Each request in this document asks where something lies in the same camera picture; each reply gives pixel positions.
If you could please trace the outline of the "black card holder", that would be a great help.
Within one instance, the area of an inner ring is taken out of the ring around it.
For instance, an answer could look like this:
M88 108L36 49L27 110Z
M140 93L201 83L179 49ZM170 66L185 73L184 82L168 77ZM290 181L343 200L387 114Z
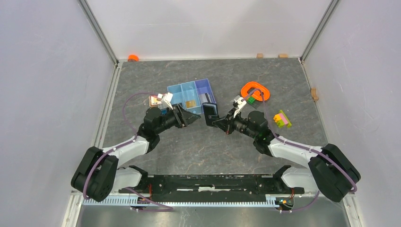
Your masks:
M216 103L205 102L202 104L206 125L216 127L213 123L220 118Z

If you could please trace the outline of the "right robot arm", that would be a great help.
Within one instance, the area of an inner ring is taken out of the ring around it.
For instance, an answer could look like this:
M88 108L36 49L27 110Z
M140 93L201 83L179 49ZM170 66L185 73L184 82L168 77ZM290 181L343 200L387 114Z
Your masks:
M340 202L349 192L357 190L359 171L334 144L324 147L294 142L273 133L269 122L260 111L252 111L247 118L230 111L225 117L213 116L211 125L227 135L238 131L253 139L253 145L261 154L290 160L307 168L308 179L302 180L298 169L290 167L274 178L273 187L279 193L291 187L311 187L319 190L334 202Z

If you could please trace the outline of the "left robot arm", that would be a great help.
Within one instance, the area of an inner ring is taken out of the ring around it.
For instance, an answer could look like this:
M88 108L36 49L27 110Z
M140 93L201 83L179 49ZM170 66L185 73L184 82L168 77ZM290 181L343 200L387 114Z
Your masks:
M186 111L178 104L166 114L157 107L149 108L132 138L108 148L88 148L71 179L71 186L82 192L84 199L97 202L103 201L110 192L125 187L144 192L148 188L148 179L139 170L122 168L122 165L151 152L160 142L162 132L172 127L187 127L200 118L199 114Z

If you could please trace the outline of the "yellow card in tray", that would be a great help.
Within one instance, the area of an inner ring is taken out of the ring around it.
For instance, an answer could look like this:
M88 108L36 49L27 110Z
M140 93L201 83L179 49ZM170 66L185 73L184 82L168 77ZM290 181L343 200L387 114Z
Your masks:
M187 109L194 108L194 107L197 106L197 103L196 103L195 100L189 100L189 101L185 102L185 106L186 106Z

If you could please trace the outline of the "blue three-compartment tray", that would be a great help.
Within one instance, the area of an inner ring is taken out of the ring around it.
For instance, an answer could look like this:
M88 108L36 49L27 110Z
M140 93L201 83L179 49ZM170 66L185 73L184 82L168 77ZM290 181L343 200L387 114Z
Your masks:
M171 104L180 104L185 110L194 114L203 114L202 104L200 103L199 95L209 93L212 103L216 103L212 88L208 79L200 79L189 81L181 84L176 84L167 87L167 91L173 94ZM197 106L187 109L185 102L195 100Z

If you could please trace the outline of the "pink and orange block toy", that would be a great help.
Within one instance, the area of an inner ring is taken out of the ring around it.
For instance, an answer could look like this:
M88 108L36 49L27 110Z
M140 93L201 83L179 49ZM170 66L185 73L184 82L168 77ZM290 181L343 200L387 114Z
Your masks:
M149 96L149 107L157 107L159 109L162 109L163 108L162 98L163 94Z

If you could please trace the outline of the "multicolour brick stack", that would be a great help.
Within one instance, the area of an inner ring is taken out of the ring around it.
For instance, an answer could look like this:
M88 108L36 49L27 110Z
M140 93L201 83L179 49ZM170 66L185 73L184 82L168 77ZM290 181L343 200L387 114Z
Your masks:
M288 119L283 110L279 110L279 112L274 115L273 120L279 128L290 128L292 126L291 121Z

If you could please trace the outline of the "orange round cap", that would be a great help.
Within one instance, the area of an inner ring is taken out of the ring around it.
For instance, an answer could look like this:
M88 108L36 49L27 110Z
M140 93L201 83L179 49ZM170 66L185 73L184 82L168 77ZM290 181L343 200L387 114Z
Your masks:
M139 61L139 57L137 55L131 54L128 56L127 61Z

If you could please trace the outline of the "wooden arch piece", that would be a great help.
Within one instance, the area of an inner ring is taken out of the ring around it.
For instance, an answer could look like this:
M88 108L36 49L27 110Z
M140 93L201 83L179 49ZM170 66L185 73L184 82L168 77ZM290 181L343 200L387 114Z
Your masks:
M317 89L315 87L310 89L311 97L314 102L319 100L319 96L317 94Z

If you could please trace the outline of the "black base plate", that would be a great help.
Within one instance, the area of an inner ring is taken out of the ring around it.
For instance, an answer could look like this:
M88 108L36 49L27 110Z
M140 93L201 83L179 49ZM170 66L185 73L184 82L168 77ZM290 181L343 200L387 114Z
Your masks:
M303 194L272 175L147 175L134 190L156 202L262 202L269 195Z

